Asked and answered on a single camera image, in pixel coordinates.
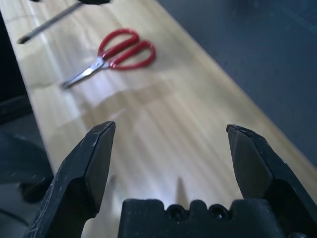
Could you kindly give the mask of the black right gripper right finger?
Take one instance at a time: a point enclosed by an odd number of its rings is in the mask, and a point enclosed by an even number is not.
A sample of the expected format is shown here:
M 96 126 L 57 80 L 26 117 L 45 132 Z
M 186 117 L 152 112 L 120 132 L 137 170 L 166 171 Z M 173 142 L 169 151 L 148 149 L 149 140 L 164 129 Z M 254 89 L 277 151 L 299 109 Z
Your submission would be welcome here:
M 235 177 L 244 198 L 268 202 L 287 237 L 317 236 L 317 205 L 267 140 L 239 125 L 226 127 Z

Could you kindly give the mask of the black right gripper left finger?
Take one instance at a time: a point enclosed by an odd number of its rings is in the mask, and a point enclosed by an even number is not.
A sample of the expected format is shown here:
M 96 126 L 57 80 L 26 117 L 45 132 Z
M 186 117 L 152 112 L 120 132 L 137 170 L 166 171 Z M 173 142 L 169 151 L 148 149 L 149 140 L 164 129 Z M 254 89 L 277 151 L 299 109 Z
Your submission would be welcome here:
M 60 165 L 26 238 L 79 238 L 100 211 L 115 122 L 94 126 Z

